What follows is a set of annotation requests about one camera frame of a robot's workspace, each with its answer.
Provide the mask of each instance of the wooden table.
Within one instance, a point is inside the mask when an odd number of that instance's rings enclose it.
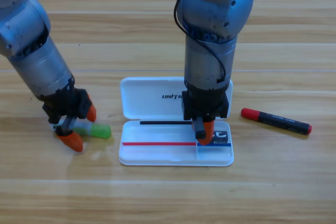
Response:
[[[336,0],[255,0],[233,82],[235,161],[226,168],[118,161],[124,77],[182,76],[175,0],[40,0],[52,38],[98,122],[74,154],[42,104],[0,59],[1,223],[336,223]],[[243,107],[305,121],[309,137],[243,120]]]

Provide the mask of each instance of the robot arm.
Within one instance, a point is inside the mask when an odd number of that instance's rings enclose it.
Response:
[[[72,125],[77,118],[95,121],[96,110],[49,36],[50,21],[37,0],[0,0],[0,54],[7,57],[35,97],[44,103],[49,122],[64,123],[58,137],[81,152],[83,143]]]
[[[253,0],[177,0],[175,21],[186,33],[182,93],[185,120],[192,120],[195,137],[209,144],[216,117],[226,118],[227,90],[237,35],[251,12]]]

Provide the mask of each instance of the wire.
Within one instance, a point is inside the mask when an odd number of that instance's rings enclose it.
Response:
[[[225,67],[224,67],[224,64],[222,63],[222,61],[217,56],[217,54],[210,47],[208,47],[206,44],[204,44],[203,42],[200,42],[199,40],[197,40],[193,36],[191,36],[188,33],[188,31],[186,29],[184,29],[184,27],[180,24],[180,22],[179,22],[179,20],[177,18],[177,8],[179,7],[180,2],[181,2],[181,0],[177,0],[176,4],[175,4],[175,7],[174,7],[174,20],[175,20],[175,23],[177,24],[177,26],[179,27],[179,29],[181,29],[182,32],[184,32],[190,39],[192,39],[197,44],[199,44],[200,46],[202,46],[203,48],[205,48],[210,54],[212,54],[218,60],[221,68],[223,69],[223,80],[224,80],[224,78],[226,76]]]

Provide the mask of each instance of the open case lid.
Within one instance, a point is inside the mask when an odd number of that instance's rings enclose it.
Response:
[[[128,119],[183,120],[183,77],[128,77],[121,81],[123,114]],[[231,111],[233,84],[226,91]]]

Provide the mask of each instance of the red marker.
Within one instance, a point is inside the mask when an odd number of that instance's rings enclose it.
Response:
[[[242,109],[242,117],[254,120],[260,123],[269,124],[288,131],[294,131],[303,135],[310,134],[312,127],[308,123],[301,123],[281,116],[268,114],[261,111]]]

